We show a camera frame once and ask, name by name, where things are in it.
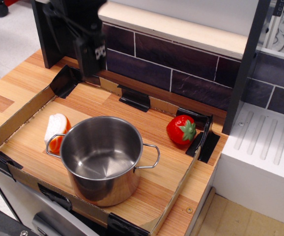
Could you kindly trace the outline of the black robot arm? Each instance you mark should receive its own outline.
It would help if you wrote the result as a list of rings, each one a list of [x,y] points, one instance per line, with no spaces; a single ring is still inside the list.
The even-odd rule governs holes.
[[[94,85],[106,68],[107,47],[98,11],[104,0],[33,0],[33,13],[46,68],[63,57],[77,60],[78,77]]]

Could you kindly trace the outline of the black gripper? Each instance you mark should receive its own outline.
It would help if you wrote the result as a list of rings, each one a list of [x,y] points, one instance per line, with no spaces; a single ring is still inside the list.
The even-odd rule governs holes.
[[[65,24],[74,40],[74,50],[82,81],[99,83],[96,75],[106,69],[106,42],[98,10],[105,0],[67,0]]]

